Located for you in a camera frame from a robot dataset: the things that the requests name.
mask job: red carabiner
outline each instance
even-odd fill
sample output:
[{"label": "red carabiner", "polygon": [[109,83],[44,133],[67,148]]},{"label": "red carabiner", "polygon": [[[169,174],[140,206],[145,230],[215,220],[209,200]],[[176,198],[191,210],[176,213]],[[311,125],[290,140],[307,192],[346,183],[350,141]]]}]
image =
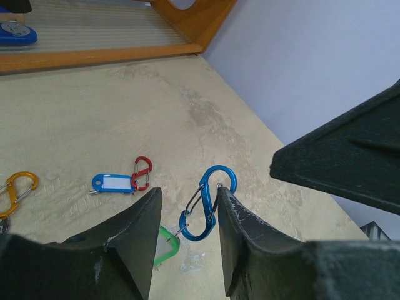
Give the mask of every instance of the red carabiner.
[{"label": "red carabiner", "polygon": [[[148,168],[143,169],[138,171],[138,163],[139,161],[146,161],[147,164],[149,165]],[[148,189],[148,187],[150,186],[150,182],[149,182],[149,173],[151,172],[151,170],[153,170],[153,164],[151,162],[150,159],[148,159],[146,156],[139,156],[136,160],[135,160],[135,168],[134,168],[134,172],[132,174],[132,179],[131,179],[131,185],[135,188],[135,191],[145,191]],[[143,175],[146,175],[146,185],[145,186],[138,186],[138,177],[141,177]]]}]

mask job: white label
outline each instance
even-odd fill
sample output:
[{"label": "white label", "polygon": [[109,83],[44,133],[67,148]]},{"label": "white label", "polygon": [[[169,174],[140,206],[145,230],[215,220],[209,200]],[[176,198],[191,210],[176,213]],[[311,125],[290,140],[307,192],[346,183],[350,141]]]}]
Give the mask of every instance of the white label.
[{"label": "white label", "polygon": [[161,256],[170,253],[173,247],[167,242],[166,238],[162,234],[158,234],[156,256],[154,259],[159,259]]},{"label": "white label", "polygon": [[132,189],[131,180],[129,178],[104,176],[102,178],[102,183],[104,189],[127,189],[128,191]]}]

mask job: wooden frame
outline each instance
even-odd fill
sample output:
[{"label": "wooden frame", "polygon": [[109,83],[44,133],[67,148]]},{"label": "wooden frame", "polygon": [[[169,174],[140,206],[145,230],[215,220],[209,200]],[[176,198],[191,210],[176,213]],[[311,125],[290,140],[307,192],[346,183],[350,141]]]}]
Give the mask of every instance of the wooden frame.
[{"label": "wooden frame", "polygon": [[152,0],[152,5],[192,43],[207,49],[237,0],[196,0],[180,10],[170,0]]},{"label": "wooden frame", "polygon": [[0,54],[0,73],[199,54],[207,49],[236,0],[196,0],[186,10],[179,10],[169,0],[149,0],[149,2],[179,34],[189,41],[187,44],[90,51]]},{"label": "wooden frame", "polygon": [[21,24],[25,24],[25,18],[23,14],[4,14],[0,13],[0,22],[17,21]]}]

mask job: blue object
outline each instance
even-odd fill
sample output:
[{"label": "blue object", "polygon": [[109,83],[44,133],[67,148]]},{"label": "blue object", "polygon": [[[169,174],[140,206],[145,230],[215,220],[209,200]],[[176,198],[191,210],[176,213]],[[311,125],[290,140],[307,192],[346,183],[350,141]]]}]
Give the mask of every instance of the blue object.
[{"label": "blue object", "polygon": [[[187,238],[188,240],[190,240],[190,241],[194,241],[194,242],[202,241],[203,239],[208,237],[208,235],[210,234],[211,230],[213,230],[213,228],[214,228],[214,226],[216,224],[216,218],[214,216],[213,203],[211,201],[211,196],[210,196],[210,187],[209,187],[209,184],[208,184],[208,181],[209,181],[209,178],[210,178],[211,174],[214,173],[215,171],[224,171],[225,173],[227,173],[229,175],[229,178],[231,179],[231,188],[230,188],[230,190],[231,190],[232,193],[235,193],[236,192],[236,188],[238,187],[238,179],[237,179],[235,173],[231,169],[226,167],[226,166],[213,166],[213,167],[210,167],[204,173],[204,176],[201,178],[200,183],[199,183],[199,185],[200,185],[199,189],[194,194],[192,199],[189,201],[189,204],[186,206],[186,209],[182,212],[181,217],[179,218],[179,228],[180,228],[183,236],[185,238]],[[193,208],[197,204],[197,201],[196,201],[194,203],[192,209],[189,211],[188,207],[189,207],[190,203],[193,201],[193,199],[197,196],[199,191],[201,192],[202,205],[203,205],[203,208],[204,208],[204,216],[206,218],[206,228],[205,228],[205,230],[204,230],[204,232],[202,234],[200,234],[199,236],[194,236],[187,229],[188,225],[186,224],[186,217],[190,216],[190,214],[193,211]]]},{"label": "blue object", "polygon": [[11,14],[11,11],[0,6],[0,14]]},{"label": "blue object", "polygon": [[97,174],[92,179],[92,187],[99,193],[132,194],[131,176],[119,174]]},{"label": "blue object", "polygon": [[38,40],[35,30],[16,21],[0,23],[1,45],[30,45]]}]

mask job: blue carabiner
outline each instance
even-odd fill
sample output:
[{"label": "blue carabiner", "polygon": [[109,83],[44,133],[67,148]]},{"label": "blue carabiner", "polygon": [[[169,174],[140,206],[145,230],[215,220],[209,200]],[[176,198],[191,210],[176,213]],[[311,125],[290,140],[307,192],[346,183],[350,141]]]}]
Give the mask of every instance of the blue carabiner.
[{"label": "blue carabiner", "polygon": [[[180,231],[182,232],[183,236],[187,238],[190,241],[202,241],[208,235],[210,234],[211,230],[213,230],[215,224],[216,224],[216,219],[213,214],[213,202],[211,201],[211,196],[210,196],[210,186],[208,184],[208,180],[211,176],[212,173],[215,171],[224,171],[229,175],[229,178],[231,179],[231,192],[235,193],[236,188],[238,187],[238,179],[236,178],[235,173],[229,169],[226,166],[213,166],[210,167],[205,173],[204,176],[200,180],[199,184],[199,189],[196,191],[192,199],[189,201],[189,204],[186,206],[186,209],[182,212],[181,217],[179,218],[179,228]],[[204,215],[206,217],[206,228],[202,234],[199,236],[193,236],[187,229],[187,224],[186,224],[186,217],[190,216],[190,214],[193,211],[193,208],[189,211],[188,207],[190,203],[194,200],[194,198],[197,196],[198,192],[201,192],[201,196],[197,201],[194,203],[193,208],[195,205],[198,203],[200,199],[202,199],[202,205],[204,208]]]}]

